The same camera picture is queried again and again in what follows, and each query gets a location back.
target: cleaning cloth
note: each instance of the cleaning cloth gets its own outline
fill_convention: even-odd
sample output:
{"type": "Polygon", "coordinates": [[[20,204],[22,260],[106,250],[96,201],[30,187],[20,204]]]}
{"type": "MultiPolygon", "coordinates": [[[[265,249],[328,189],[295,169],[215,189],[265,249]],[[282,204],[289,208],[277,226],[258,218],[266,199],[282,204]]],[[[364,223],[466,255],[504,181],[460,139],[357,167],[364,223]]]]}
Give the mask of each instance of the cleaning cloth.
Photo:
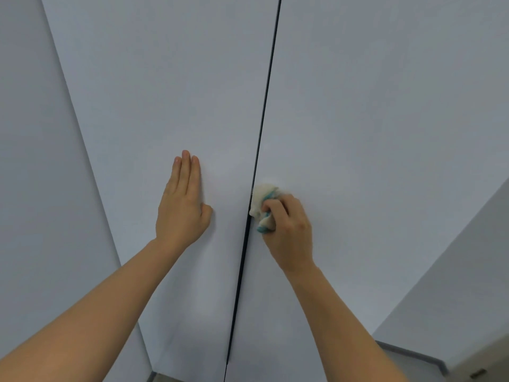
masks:
{"type": "Polygon", "coordinates": [[[268,183],[256,185],[253,188],[249,215],[258,222],[258,232],[268,233],[276,229],[274,216],[270,211],[262,212],[262,205],[266,199],[276,199],[282,194],[283,192],[277,186],[268,183]]]}

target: forearm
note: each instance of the forearm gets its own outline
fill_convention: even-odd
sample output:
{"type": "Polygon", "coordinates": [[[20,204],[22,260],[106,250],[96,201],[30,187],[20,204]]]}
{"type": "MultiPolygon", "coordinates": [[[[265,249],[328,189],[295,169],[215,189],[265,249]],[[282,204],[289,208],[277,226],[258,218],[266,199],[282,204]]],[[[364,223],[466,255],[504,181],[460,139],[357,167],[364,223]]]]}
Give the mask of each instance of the forearm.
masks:
{"type": "Polygon", "coordinates": [[[308,319],[329,382],[406,382],[315,266],[287,277],[308,319]]]}
{"type": "Polygon", "coordinates": [[[101,381],[177,254],[149,243],[0,361],[0,380],[101,381]]]}

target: left hand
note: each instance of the left hand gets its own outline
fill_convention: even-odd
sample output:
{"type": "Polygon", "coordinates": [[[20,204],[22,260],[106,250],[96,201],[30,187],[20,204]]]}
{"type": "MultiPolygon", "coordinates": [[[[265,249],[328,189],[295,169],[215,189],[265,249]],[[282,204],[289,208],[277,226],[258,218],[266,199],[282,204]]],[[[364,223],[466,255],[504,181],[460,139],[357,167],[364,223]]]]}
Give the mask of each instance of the left hand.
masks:
{"type": "Polygon", "coordinates": [[[200,160],[184,150],[173,162],[156,221],[155,242],[175,259],[210,225],[212,208],[200,202],[200,186],[200,160]]]}

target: white cabinet door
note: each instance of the white cabinet door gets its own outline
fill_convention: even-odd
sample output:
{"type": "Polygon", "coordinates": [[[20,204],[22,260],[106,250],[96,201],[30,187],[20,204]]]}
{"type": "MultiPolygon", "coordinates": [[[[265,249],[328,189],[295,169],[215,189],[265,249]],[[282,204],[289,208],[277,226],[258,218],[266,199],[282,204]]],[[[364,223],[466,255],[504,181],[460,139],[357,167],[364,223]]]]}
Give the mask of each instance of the white cabinet door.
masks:
{"type": "Polygon", "coordinates": [[[155,371],[222,381],[278,0],[43,0],[120,262],[198,155],[210,229],[140,326],[155,371]]]}
{"type": "MultiPolygon", "coordinates": [[[[370,333],[509,176],[508,3],[282,2],[256,182],[302,200],[316,263],[370,333]]],[[[237,380],[325,380],[254,229],[237,380]]]]}

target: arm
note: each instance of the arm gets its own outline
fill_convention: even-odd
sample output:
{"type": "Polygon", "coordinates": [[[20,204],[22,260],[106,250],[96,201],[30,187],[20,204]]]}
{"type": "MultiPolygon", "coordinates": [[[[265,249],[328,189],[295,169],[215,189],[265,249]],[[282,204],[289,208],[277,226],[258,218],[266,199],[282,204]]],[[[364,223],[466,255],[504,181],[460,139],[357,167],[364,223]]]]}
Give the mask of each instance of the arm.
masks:
{"type": "Polygon", "coordinates": [[[210,223],[200,204],[200,162],[175,158],[156,238],[79,302],[0,360],[0,380],[102,381],[150,296],[210,223]]]}
{"type": "Polygon", "coordinates": [[[311,225],[300,201],[268,199],[268,209],[276,231],[264,241],[304,310],[328,382],[407,382],[313,262],[311,225]]]}

